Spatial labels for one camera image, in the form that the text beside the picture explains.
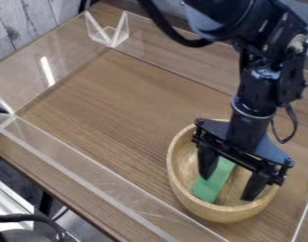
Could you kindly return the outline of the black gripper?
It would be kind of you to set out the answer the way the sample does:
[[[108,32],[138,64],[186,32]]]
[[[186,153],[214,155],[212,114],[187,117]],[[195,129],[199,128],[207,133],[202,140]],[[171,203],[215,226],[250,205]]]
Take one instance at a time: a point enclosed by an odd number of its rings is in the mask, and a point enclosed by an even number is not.
[[[252,173],[242,195],[246,201],[254,201],[267,185],[282,185],[295,166],[295,160],[268,136],[278,107],[272,97],[236,95],[228,121],[195,121],[192,142],[198,147],[200,175],[206,180],[211,177],[222,157],[240,165]]]

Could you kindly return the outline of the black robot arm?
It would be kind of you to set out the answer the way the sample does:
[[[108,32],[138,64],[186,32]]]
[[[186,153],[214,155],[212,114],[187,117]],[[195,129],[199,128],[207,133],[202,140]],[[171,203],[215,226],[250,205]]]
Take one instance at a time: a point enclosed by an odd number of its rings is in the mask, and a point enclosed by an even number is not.
[[[275,131],[276,110],[296,119],[292,103],[308,87],[304,63],[308,26],[279,0],[183,0],[187,21],[199,35],[187,39],[172,27],[154,0],[138,0],[166,35],[188,47],[232,42],[240,53],[240,85],[227,121],[199,118],[192,141],[199,172],[208,179],[222,158],[251,172],[242,199],[252,201],[268,185],[280,185],[295,160],[276,146],[288,138]]]

